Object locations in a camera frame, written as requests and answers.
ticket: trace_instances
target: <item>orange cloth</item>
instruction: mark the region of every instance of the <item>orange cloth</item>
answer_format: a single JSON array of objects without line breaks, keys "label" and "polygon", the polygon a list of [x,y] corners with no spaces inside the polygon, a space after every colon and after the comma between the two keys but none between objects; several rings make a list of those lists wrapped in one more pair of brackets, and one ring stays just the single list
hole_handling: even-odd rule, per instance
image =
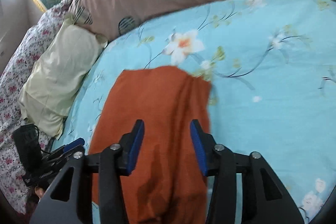
[{"label": "orange cloth", "polygon": [[[130,224],[204,224],[206,179],[199,170],[189,125],[198,119],[209,132],[210,83],[171,66],[124,70],[110,90],[89,154],[99,153],[144,120],[137,166],[121,177]],[[98,203],[98,177],[93,177]]]}]

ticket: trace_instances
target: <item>wall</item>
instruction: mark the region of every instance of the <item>wall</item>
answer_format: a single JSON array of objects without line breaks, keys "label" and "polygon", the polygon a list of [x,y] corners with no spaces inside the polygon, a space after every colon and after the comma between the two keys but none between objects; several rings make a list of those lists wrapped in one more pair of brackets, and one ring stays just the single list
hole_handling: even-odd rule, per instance
[{"label": "wall", "polygon": [[0,0],[0,2],[1,74],[29,29],[30,23],[27,0]]}]

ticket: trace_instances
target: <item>metal bolt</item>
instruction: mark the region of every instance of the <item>metal bolt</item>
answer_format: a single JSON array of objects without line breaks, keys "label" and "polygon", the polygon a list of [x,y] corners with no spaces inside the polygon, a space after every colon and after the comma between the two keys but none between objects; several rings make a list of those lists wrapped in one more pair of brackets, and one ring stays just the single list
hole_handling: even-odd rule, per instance
[{"label": "metal bolt", "polygon": [[225,146],[222,144],[216,144],[215,145],[215,150],[216,151],[223,151],[225,149]]},{"label": "metal bolt", "polygon": [[252,155],[252,158],[254,158],[254,159],[261,158],[261,154],[259,152],[252,152],[251,155]]},{"label": "metal bolt", "polygon": [[111,144],[111,146],[110,146],[110,149],[112,149],[112,150],[118,150],[120,148],[121,148],[121,146],[118,143]]},{"label": "metal bolt", "polygon": [[73,157],[74,157],[75,159],[79,159],[79,158],[81,158],[82,156],[83,156],[83,152],[81,152],[81,151],[75,152],[75,153],[73,154]]}]

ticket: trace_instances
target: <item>light blue bed sheet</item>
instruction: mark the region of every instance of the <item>light blue bed sheet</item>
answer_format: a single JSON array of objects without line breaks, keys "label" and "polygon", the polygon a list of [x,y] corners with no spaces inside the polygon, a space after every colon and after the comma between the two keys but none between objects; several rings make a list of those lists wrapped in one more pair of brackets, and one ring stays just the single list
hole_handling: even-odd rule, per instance
[{"label": "light blue bed sheet", "polygon": [[177,65],[211,81],[216,142],[259,151],[309,222],[336,183],[335,32],[331,0],[226,0],[150,20],[107,46],[53,148],[82,137],[88,149],[124,69]]}]

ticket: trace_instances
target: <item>floral blanket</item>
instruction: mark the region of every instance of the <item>floral blanket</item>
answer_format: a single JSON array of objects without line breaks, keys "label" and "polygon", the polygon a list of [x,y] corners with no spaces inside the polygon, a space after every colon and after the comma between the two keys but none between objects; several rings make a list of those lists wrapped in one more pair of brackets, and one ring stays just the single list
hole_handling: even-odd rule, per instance
[{"label": "floral blanket", "polygon": [[[89,148],[124,69],[176,65],[211,82],[216,142],[259,151],[307,223],[336,183],[335,22],[332,0],[226,0],[150,20],[103,51],[54,148],[79,137]],[[238,190],[238,219],[241,200]]]},{"label": "floral blanket", "polygon": [[[12,132],[24,123],[17,99],[35,61],[61,28],[71,2],[63,0],[55,5],[43,14],[36,26],[27,31],[0,78],[0,190],[19,213],[26,212],[28,188],[21,178],[25,171],[12,138]],[[49,140],[49,136],[40,133],[42,149]]]}]

